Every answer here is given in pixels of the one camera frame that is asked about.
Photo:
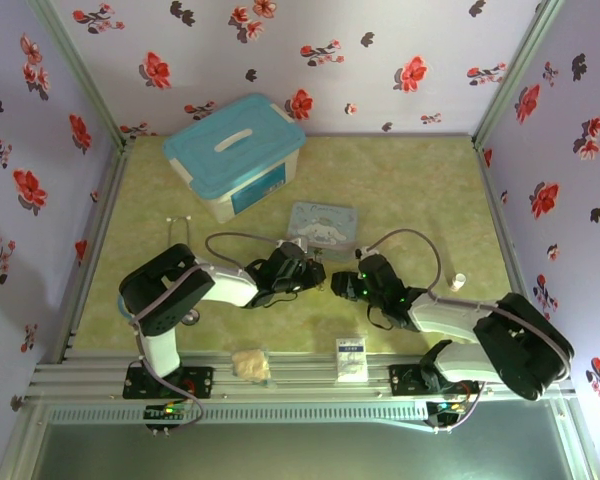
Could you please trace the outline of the light blue cartoon tin box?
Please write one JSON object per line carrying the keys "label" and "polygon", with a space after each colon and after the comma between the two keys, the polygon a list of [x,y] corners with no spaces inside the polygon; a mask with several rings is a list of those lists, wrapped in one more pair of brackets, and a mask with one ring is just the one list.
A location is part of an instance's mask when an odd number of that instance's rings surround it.
{"label": "light blue cartoon tin box", "polygon": [[304,237],[308,253],[324,250],[324,259],[347,263],[354,256],[357,244],[358,210],[310,202],[295,202],[287,228],[289,239]]}

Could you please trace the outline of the white printed packet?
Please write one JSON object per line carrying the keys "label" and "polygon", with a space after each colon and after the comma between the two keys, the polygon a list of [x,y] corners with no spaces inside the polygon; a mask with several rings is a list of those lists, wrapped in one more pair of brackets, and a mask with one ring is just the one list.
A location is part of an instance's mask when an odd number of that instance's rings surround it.
{"label": "white printed packet", "polygon": [[366,383],[368,362],[364,338],[336,340],[336,371],[339,383]]}

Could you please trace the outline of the clear bag with beige contents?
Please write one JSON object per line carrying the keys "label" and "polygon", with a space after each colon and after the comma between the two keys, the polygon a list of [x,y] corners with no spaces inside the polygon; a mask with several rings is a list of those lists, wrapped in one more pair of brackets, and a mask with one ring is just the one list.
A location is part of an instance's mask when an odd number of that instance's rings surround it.
{"label": "clear bag with beige contents", "polygon": [[272,381],[269,356],[261,349],[241,350],[231,355],[233,374],[242,380],[268,385]]}

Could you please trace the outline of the blue stethoscope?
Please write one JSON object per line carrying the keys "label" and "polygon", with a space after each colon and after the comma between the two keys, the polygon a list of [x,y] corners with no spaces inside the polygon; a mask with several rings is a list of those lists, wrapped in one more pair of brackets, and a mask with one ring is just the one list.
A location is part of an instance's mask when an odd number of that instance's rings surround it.
{"label": "blue stethoscope", "polygon": [[[185,230],[185,244],[187,246],[191,246],[191,227],[190,221],[192,217],[190,215],[185,216],[171,216],[166,218],[167,222],[167,242],[166,246],[170,247],[174,244],[173,242],[173,229],[174,225],[178,223],[184,224]],[[118,294],[117,297],[117,307],[119,313],[127,320],[131,321],[133,319],[133,314],[127,307],[123,297],[121,294]],[[186,314],[182,319],[181,323],[185,326],[193,326],[200,320],[200,313],[196,309],[192,309],[188,314]]]}

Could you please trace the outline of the white storage box blue lid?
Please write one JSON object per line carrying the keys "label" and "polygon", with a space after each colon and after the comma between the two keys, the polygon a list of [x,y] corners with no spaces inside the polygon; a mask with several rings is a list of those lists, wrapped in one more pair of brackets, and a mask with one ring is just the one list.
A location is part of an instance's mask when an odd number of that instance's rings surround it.
{"label": "white storage box blue lid", "polygon": [[277,104],[251,94],[172,135],[163,153],[219,223],[291,182],[306,136]]}

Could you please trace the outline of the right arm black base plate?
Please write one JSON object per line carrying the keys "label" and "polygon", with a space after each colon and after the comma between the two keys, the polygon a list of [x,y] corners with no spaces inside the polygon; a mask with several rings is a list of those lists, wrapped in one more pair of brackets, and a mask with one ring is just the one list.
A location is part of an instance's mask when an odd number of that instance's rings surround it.
{"label": "right arm black base plate", "polygon": [[393,396],[466,396],[477,394],[480,388],[475,381],[449,381],[433,367],[420,364],[394,364],[388,371]]}

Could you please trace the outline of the aluminium frame cross rail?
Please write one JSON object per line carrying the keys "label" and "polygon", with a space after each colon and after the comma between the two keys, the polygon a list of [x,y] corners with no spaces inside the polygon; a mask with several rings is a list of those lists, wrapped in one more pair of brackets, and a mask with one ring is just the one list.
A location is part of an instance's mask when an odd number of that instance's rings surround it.
{"label": "aluminium frame cross rail", "polygon": [[[35,367],[25,397],[48,402],[120,401],[128,365],[135,358],[129,352],[69,350],[61,363]],[[234,376],[228,353],[182,356],[185,366],[214,369],[210,403],[388,402],[394,399],[389,367],[418,360],[417,356],[371,354],[369,381],[354,384],[336,381],[334,354],[273,353],[269,356],[273,384],[261,386]]]}

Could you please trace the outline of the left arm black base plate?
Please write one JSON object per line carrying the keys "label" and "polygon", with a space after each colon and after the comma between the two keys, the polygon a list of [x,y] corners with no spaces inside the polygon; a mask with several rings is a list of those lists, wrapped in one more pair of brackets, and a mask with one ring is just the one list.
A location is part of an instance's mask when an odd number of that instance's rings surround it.
{"label": "left arm black base plate", "polygon": [[[179,367],[164,380],[171,385],[208,399],[213,387],[214,369],[211,367]],[[126,372],[122,397],[124,399],[183,398],[183,395],[158,382],[143,366],[130,366]]]}

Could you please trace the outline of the aluminium frame side rail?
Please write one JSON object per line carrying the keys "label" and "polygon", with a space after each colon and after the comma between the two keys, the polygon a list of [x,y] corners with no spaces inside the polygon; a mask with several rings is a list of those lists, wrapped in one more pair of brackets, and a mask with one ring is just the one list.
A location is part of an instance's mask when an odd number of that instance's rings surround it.
{"label": "aluminium frame side rail", "polygon": [[504,260],[510,290],[480,308],[481,323],[496,325],[501,336],[534,357],[573,358],[573,348],[562,332],[567,295],[559,290],[559,265],[544,252],[559,250],[556,243],[541,241],[538,248],[523,228],[531,226],[521,214],[522,199],[516,195],[509,203],[506,191],[494,186],[484,153],[477,153],[487,201]]}
{"label": "aluminium frame side rail", "polygon": [[127,142],[116,153],[107,172],[103,193],[96,204],[93,221],[87,230],[87,249],[80,266],[77,267],[75,282],[69,290],[61,333],[52,354],[52,362],[64,361],[65,352],[71,347],[79,327],[86,300],[97,268],[101,249],[107,234],[108,225],[123,180],[124,171],[134,142]]}

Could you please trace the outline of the aluminium frame corner post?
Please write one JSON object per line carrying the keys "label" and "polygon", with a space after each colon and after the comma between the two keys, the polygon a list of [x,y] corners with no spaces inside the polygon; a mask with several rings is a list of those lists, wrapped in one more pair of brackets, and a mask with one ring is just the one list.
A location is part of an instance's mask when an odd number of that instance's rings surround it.
{"label": "aluminium frame corner post", "polygon": [[127,141],[123,138],[119,128],[115,125],[104,97],[99,92],[86,63],[81,58],[68,31],[61,22],[59,15],[53,7],[51,0],[25,0],[32,9],[39,23],[45,28],[58,49],[65,64],[73,74],[84,94],[95,108],[100,120],[112,138],[119,152],[123,152]]}
{"label": "aluminium frame corner post", "polygon": [[500,117],[504,114],[509,101],[522,81],[532,60],[542,45],[544,38],[560,13],[566,0],[540,0],[529,28],[517,48],[501,85],[496,90],[481,121],[472,136],[472,145],[476,151],[484,147]]}

